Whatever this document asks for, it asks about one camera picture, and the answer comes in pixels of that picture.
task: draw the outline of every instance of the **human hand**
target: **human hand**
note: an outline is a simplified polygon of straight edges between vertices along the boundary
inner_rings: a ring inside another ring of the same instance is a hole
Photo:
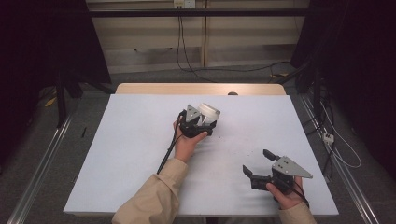
[[[301,194],[303,191],[303,180],[300,176],[295,176],[294,177],[294,186],[293,188],[300,192]],[[291,192],[289,194],[283,194],[279,189],[275,187],[275,185],[271,183],[267,183],[266,186],[268,191],[270,191],[274,197],[277,199],[280,205],[280,209],[285,210],[294,207],[295,205],[303,202],[304,200],[297,195],[295,192]]]
[[[200,133],[193,138],[186,137],[180,130],[180,127],[176,127],[176,122],[174,122],[174,129],[177,129],[176,144],[175,144],[175,158],[184,162],[188,162],[192,153],[195,150],[196,145],[207,137],[207,132]]]

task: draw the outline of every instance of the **aluminum rail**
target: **aluminum rail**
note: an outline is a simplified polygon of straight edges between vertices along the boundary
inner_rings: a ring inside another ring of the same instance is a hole
[[[313,105],[312,102],[309,100],[309,97],[301,95],[301,101],[305,107],[307,114],[312,119],[314,126],[318,128],[319,124],[318,121],[315,119],[315,114],[312,112]],[[319,129],[318,129],[318,135],[319,138],[321,139],[321,131]],[[330,153],[331,151],[329,146],[326,146],[326,150],[328,153]],[[334,148],[334,153],[337,153],[337,156],[342,158],[336,147]],[[332,155],[332,158],[333,158],[332,160],[333,164],[337,169],[339,175],[341,176],[341,179],[343,180],[351,199],[356,205],[356,208],[361,213],[361,218],[363,219],[364,223],[379,224],[380,221],[376,216],[373,207],[371,206],[369,200],[361,190],[361,187],[359,186],[356,179],[353,177],[352,173],[350,173],[349,168],[345,164],[340,162],[336,157],[334,157],[334,155]]]
[[[188,8],[188,9],[92,9],[92,17],[302,17],[331,13],[331,8]]]
[[[38,164],[35,174],[31,178],[29,184],[27,185],[26,190],[22,194],[20,200],[18,201],[14,211],[11,214],[7,224],[22,224],[24,223],[30,208],[35,201],[35,196],[40,190],[40,187],[46,177],[47,172],[50,169],[52,161],[55,158],[56,152],[58,151],[59,146],[64,139],[64,135],[67,132],[67,129],[70,125],[72,115],[76,111],[78,106],[78,102],[75,101],[71,106],[71,111],[66,118],[64,124],[56,129],[55,134],[52,137],[49,146],[47,147],[47,151],[44,154],[44,157],[41,159],[41,162]]]

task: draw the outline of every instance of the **table surface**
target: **table surface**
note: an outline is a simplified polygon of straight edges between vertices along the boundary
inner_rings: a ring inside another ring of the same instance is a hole
[[[230,91],[249,96],[226,96]],[[251,189],[242,172],[245,164],[254,175],[271,173],[273,163],[262,155],[264,148],[290,157],[314,176],[304,180],[314,215],[338,214],[282,86],[204,83],[121,84],[110,98],[64,211],[113,215],[158,169],[178,112],[200,103],[217,107],[221,115],[213,135],[198,145],[189,163],[179,194],[179,216],[277,216],[272,195]]]

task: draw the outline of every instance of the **power outlet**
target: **power outlet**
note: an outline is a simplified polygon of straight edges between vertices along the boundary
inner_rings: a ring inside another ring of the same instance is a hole
[[[185,0],[174,0],[174,7],[175,8],[184,8],[184,1]]]
[[[184,0],[184,8],[195,8],[195,0]]]
[[[323,133],[322,139],[325,143],[331,145],[334,142],[334,135],[330,133]]]

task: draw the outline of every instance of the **beige sleeve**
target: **beige sleeve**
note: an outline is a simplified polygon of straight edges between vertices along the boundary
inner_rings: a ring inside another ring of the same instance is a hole
[[[159,175],[152,175],[136,195],[119,208],[112,223],[172,223],[179,206],[178,191],[187,170],[183,161],[167,161]]]
[[[315,224],[317,223],[305,203],[299,203],[286,210],[279,210],[282,224]]]

